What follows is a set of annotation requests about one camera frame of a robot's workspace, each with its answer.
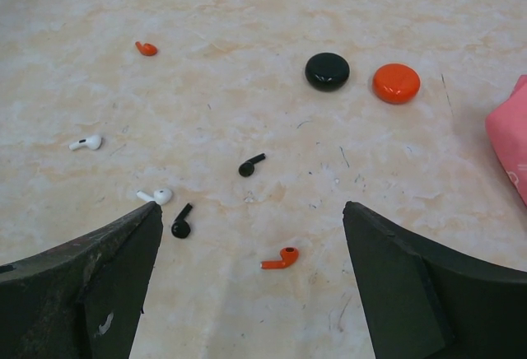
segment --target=black earbud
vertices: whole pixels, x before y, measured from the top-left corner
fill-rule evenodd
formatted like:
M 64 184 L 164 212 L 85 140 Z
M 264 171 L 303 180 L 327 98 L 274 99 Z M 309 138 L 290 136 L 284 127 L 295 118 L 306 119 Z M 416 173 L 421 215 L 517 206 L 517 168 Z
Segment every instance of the black earbud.
M 265 160 L 265 153 L 262 153 L 261 155 L 257 155 L 252 159 L 247 160 L 240 166 L 240 168 L 238 169 L 238 173 L 245 178 L 251 176 L 254 173 L 254 165 L 256 163 L 260 163 L 262 160 Z
M 177 238 L 187 238 L 190 234 L 190 225 L 185 220 L 185 218 L 190 214 L 190 211 L 192 211 L 192 205 L 188 203 L 183 208 L 183 211 L 180 212 L 180 214 L 176 217 L 174 220 L 174 223 L 172 223 L 172 235 Z

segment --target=earbud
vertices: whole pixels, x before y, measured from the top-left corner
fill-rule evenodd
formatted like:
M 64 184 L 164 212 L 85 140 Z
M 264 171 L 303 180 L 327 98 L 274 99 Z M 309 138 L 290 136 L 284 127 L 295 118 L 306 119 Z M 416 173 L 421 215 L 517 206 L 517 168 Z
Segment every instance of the earbud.
M 165 205 L 172 199 L 172 190 L 170 189 L 158 189 L 154 192 L 154 197 L 149 196 L 142 190 L 137 192 L 137 196 L 146 202 L 155 201 L 159 205 Z
M 262 153 L 261 155 L 257 155 L 252 159 L 247 160 L 240 166 L 240 168 L 238 169 L 238 173 L 245 178 L 251 176 L 254 173 L 254 165 L 256 163 L 260 163 L 262 160 L 265 160 L 265 153 Z
M 192 211 L 192 205 L 189 203 L 183 208 L 183 211 L 181 211 L 180 214 L 176 217 L 174 223 L 172 223 L 172 227 L 170 229 L 172 230 L 172 235 L 174 237 L 183 239 L 189 236 L 190 225 L 185 220 L 185 218 L 190 214 L 190 211 Z
M 69 148 L 72 151 L 76 151 L 79 147 L 89 147 L 92 151 L 96 151 L 100 148 L 101 143 L 102 137 L 100 135 L 92 135 L 91 137 L 70 144 Z
M 288 246 L 287 248 L 284 248 L 280 251 L 280 256 L 282 257 L 282 260 L 267 260 L 265 262 L 262 262 L 260 264 L 260 267 L 263 270 L 277 270 L 280 268 L 288 268 L 296 262 L 299 254 L 300 253 L 298 252 L 297 248 L 292 248 L 291 246 Z
M 135 47 L 138 48 L 139 53 L 143 56 L 153 56 L 157 54 L 157 47 L 153 44 L 141 44 L 141 42 L 136 42 Z

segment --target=pink cloth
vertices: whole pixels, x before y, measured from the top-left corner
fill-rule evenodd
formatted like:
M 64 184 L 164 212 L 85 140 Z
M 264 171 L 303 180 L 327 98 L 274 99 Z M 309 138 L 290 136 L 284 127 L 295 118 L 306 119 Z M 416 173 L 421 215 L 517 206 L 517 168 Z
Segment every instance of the pink cloth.
M 485 120 L 487 135 L 501 165 L 527 205 L 527 75 L 511 97 Z

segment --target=white earbud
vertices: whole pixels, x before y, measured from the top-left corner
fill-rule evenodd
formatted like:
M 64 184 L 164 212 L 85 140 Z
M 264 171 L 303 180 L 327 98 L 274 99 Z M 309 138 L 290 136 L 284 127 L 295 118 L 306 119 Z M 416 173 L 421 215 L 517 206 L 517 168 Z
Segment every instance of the white earbud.
M 149 196 L 142 190 L 137 192 L 138 197 L 146 202 L 155 201 L 159 205 L 165 205 L 172 199 L 172 190 L 170 189 L 158 189 L 154 192 L 154 197 Z
M 92 135 L 91 137 L 72 143 L 69 148 L 72 151 L 76 151 L 79 147 L 89 147 L 92 151 L 96 151 L 100 148 L 101 143 L 102 137 L 100 135 Z

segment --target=beige marble table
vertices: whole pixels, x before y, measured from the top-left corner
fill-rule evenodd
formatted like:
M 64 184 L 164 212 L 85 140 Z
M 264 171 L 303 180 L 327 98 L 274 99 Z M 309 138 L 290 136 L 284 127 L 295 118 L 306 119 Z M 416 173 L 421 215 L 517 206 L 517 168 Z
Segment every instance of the beige marble table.
M 166 186 L 132 358 L 371 359 L 346 201 L 527 270 L 526 208 L 483 125 L 525 73 L 525 1 L 0 0 L 0 263 Z M 303 77 L 322 51 L 350 63 L 340 91 Z M 390 62 L 419 73 L 412 103 L 371 94 Z M 68 150 L 93 133 L 99 151 Z M 178 240 L 187 202 L 194 230 Z M 293 267 L 260 270 L 287 245 Z

